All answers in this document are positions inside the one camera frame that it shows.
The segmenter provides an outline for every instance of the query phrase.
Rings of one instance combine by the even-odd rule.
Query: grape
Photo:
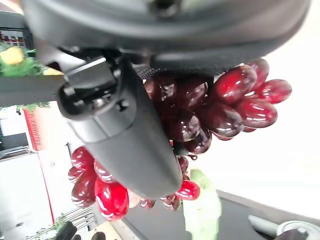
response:
[[[257,82],[255,70],[248,65],[237,66],[223,74],[213,85],[213,91],[227,105],[234,104],[249,93]]]
[[[90,169],[94,166],[94,158],[84,146],[80,146],[72,153],[71,163],[77,169]]]
[[[211,140],[211,133],[207,129],[202,128],[200,130],[200,133],[198,134],[198,136],[196,136],[194,140],[187,141],[184,143],[184,147],[190,153],[203,154],[209,149],[211,145]]]
[[[168,209],[168,210],[171,210],[173,212],[176,212],[178,211],[178,209],[180,208],[180,205],[181,205],[181,201],[178,197],[176,197],[172,203],[168,204],[168,203],[165,203],[163,202],[163,205]]]
[[[76,183],[77,179],[84,173],[84,171],[84,169],[78,169],[73,166],[68,172],[68,180],[73,184]]]
[[[200,131],[200,121],[191,111],[179,109],[176,117],[170,117],[162,122],[169,139],[186,142],[194,139]]]
[[[254,84],[254,86],[251,88],[251,91],[255,91],[258,88],[260,88],[260,86],[266,81],[268,75],[269,75],[269,71],[270,71],[270,67],[269,64],[266,60],[264,60],[263,58],[260,58],[258,60],[252,61],[248,64],[249,66],[251,66],[257,75],[257,81]]]
[[[108,172],[96,159],[93,164],[94,171],[96,175],[105,183],[113,183],[115,180],[112,174]]]
[[[255,128],[250,128],[250,127],[245,126],[244,129],[243,129],[243,132],[245,132],[245,133],[252,133],[252,132],[255,131],[255,130],[257,130],[257,129],[255,129]]]
[[[183,77],[177,83],[175,103],[180,108],[194,109],[202,104],[208,92],[207,81],[213,78],[205,75],[190,75]]]
[[[95,202],[95,182],[97,175],[93,169],[87,169],[77,179],[71,200],[79,208],[87,208]]]
[[[196,113],[201,123],[220,137],[232,138],[244,129],[239,113],[225,104],[203,105]]]
[[[274,124],[278,118],[276,108],[262,99],[245,98],[235,110],[241,115],[246,127],[259,129]]]
[[[171,194],[171,195],[168,195],[165,197],[160,197],[161,201],[168,204],[168,205],[173,204],[175,198],[176,198],[176,195],[174,195],[174,194]]]
[[[196,200],[200,196],[200,187],[193,181],[183,180],[175,196],[183,200]]]
[[[219,136],[218,134],[216,134],[214,131],[211,131],[211,133],[213,135],[216,136],[217,139],[221,140],[221,141],[229,141],[231,139],[233,139],[233,137],[223,137],[223,136]]]
[[[271,104],[278,104],[290,97],[292,87],[286,80],[274,79],[266,81],[257,91],[258,98]]]
[[[177,83],[172,75],[160,73],[147,80],[144,88],[154,102],[171,101],[176,96]]]
[[[176,158],[178,159],[182,174],[184,174],[189,165],[188,159],[184,156],[177,156]]]
[[[140,200],[140,206],[144,209],[152,209],[156,203],[156,200]]]
[[[122,219],[127,214],[129,209],[128,191],[120,183],[105,183],[97,178],[94,193],[97,206],[106,220]]]

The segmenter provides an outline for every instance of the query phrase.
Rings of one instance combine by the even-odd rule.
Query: white wall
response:
[[[291,97],[277,122],[212,141],[198,164],[216,186],[273,207],[320,219],[320,0],[298,34],[266,59],[271,79],[288,80]]]

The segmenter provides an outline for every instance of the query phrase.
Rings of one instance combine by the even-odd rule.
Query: black plastic part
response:
[[[171,145],[131,64],[122,59],[119,70],[118,82],[124,86],[123,92],[117,93],[118,99],[125,97],[129,103],[121,113],[132,111],[131,107],[135,106],[130,114],[134,116],[131,125],[122,125],[122,118],[112,112],[112,105],[98,112],[74,114],[61,91],[57,96],[59,109],[91,154],[121,184],[147,199],[172,194],[180,188],[182,174]],[[114,117],[114,120],[106,121],[103,117]],[[100,129],[95,131],[92,126],[88,127],[86,121],[89,120],[98,123]],[[110,130],[118,133],[108,135]]]

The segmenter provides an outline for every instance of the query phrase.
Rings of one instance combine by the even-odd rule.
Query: artificial grape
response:
[[[80,146],[72,153],[71,163],[77,169],[90,169],[94,166],[94,158],[84,146]]]
[[[255,70],[256,75],[257,75],[256,83],[251,88],[251,90],[250,90],[250,92],[251,92],[251,91],[255,91],[258,88],[260,88],[260,86],[266,81],[266,79],[269,75],[270,67],[269,67],[268,62],[266,60],[264,60],[263,58],[252,61],[248,65],[251,66]]]
[[[200,196],[200,187],[193,181],[183,180],[175,196],[183,200],[196,200]]]
[[[276,108],[262,99],[244,98],[235,110],[241,115],[246,127],[259,129],[274,124],[278,118]]]
[[[160,73],[147,80],[144,88],[154,102],[171,101],[176,96],[177,83],[172,75]]]
[[[203,154],[209,149],[211,145],[211,140],[211,133],[207,129],[202,128],[198,136],[196,136],[194,140],[187,141],[184,143],[184,147],[190,153]]]
[[[271,104],[278,104],[289,98],[292,93],[291,85],[282,79],[266,81],[257,91],[258,98]]]
[[[217,97],[232,105],[249,93],[257,82],[255,70],[248,65],[237,66],[223,74],[213,85]]]
[[[188,159],[184,156],[177,156],[176,158],[178,159],[182,174],[184,174],[189,165]]]
[[[68,172],[68,180],[73,184],[76,183],[77,179],[84,173],[84,171],[84,169],[79,169],[73,166]]]
[[[162,122],[169,139],[186,142],[194,139],[200,131],[200,121],[191,111],[179,109],[176,117],[170,117]]]
[[[222,103],[203,105],[197,115],[205,127],[222,138],[232,138],[244,129],[239,113]]]
[[[87,208],[95,202],[95,182],[97,175],[93,169],[87,169],[77,179],[71,200],[79,208]]]
[[[106,220],[122,219],[127,214],[129,209],[128,191],[120,183],[105,183],[97,178],[94,193],[97,206]]]
[[[133,191],[127,189],[129,197],[129,208],[132,209],[140,203],[140,197]]]
[[[180,108],[194,109],[202,104],[208,92],[207,81],[213,78],[206,75],[189,75],[177,83],[174,102]]]
[[[171,194],[165,197],[160,197],[161,201],[168,205],[171,205],[174,202],[175,198],[176,198],[176,195],[174,194]]]
[[[214,131],[211,131],[211,133],[213,135],[216,136],[217,139],[221,140],[221,141],[229,141],[231,139],[233,139],[233,137],[223,137],[223,136],[219,136],[218,134],[216,134]]]
[[[156,203],[156,200],[140,200],[140,206],[144,209],[152,209]]]
[[[96,175],[105,183],[113,183],[115,180],[112,177],[112,174],[108,172],[96,159],[93,163],[93,168]]]
[[[181,201],[178,197],[176,197],[172,203],[170,204],[167,204],[165,202],[163,202],[163,205],[168,209],[168,210],[171,210],[173,212],[176,212],[178,211],[178,209],[180,208],[180,205],[181,205]]]
[[[244,129],[243,129],[243,132],[252,133],[255,130],[257,130],[257,129],[245,126]]]
[[[189,177],[188,175],[186,175],[186,174],[183,174],[183,175],[182,175],[182,178],[183,178],[184,180],[189,180],[189,181],[190,181],[190,177]]]

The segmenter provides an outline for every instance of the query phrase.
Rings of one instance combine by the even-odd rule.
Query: dark red grape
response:
[[[209,149],[211,140],[211,133],[207,129],[202,128],[194,140],[184,143],[184,147],[190,153],[203,154]]]
[[[120,183],[105,183],[97,178],[94,193],[97,206],[106,220],[122,219],[127,214],[129,209],[128,191]]]
[[[249,93],[256,82],[257,74],[251,66],[237,66],[219,77],[213,91],[225,104],[232,105]]]
[[[163,205],[170,211],[176,212],[180,208],[181,201],[178,197],[176,197],[172,203],[168,204],[163,202]]]
[[[256,128],[250,128],[250,127],[247,127],[245,126],[244,129],[243,129],[243,132],[245,133],[252,133],[253,131],[257,130]]]
[[[96,159],[93,164],[94,171],[96,175],[105,183],[113,183],[115,180],[112,174],[108,172]]]
[[[257,91],[258,98],[271,104],[278,104],[290,97],[292,87],[286,80],[274,79],[266,81]]]
[[[188,159],[184,156],[177,156],[176,158],[178,159],[181,171],[184,174],[187,171],[189,165]]]
[[[201,123],[220,137],[232,138],[244,129],[239,113],[225,104],[203,105],[196,113]]]
[[[97,175],[93,169],[87,169],[77,179],[71,200],[79,208],[87,208],[95,202],[95,182]]]
[[[152,209],[156,203],[156,200],[140,200],[140,206],[144,209]]]
[[[172,75],[160,73],[148,79],[144,88],[154,102],[171,101],[176,96],[177,83]]]
[[[72,153],[71,163],[77,169],[90,169],[94,166],[94,158],[84,146],[80,146]]]
[[[176,195],[174,195],[174,194],[171,194],[171,195],[168,195],[165,197],[160,197],[161,201],[168,204],[168,205],[173,204],[175,198],[176,198]]]
[[[248,64],[249,66],[251,66],[257,75],[257,81],[255,83],[255,85],[251,88],[251,91],[255,91],[258,88],[260,88],[260,86],[266,81],[268,75],[269,75],[269,71],[270,71],[270,67],[269,64],[266,60],[264,60],[263,58],[260,58],[258,60],[252,61]]]
[[[207,81],[213,81],[213,78],[206,75],[184,77],[177,83],[176,105],[191,110],[201,105],[208,92]]]
[[[84,171],[85,169],[79,169],[73,166],[68,172],[68,180],[73,184],[76,183],[77,179],[84,173]]]
[[[200,121],[191,111],[179,109],[176,117],[162,121],[162,126],[169,139],[186,142],[194,139],[200,131]]]
[[[278,118],[276,108],[262,99],[244,98],[235,109],[246,127],[259,129],[274,124]]]
[[[213,135],[216,136],[217,139],[221,140],[221,141],[229,141],[231,139],[233,139],[233,137],[223,137],[223,136],[219,136],[218,134],[216,134],[214,131],[211,131],[211,133]]]
[[[196,200],[200,196],[200,187],[193,181],[183,180],[175,196],[183,200]]]

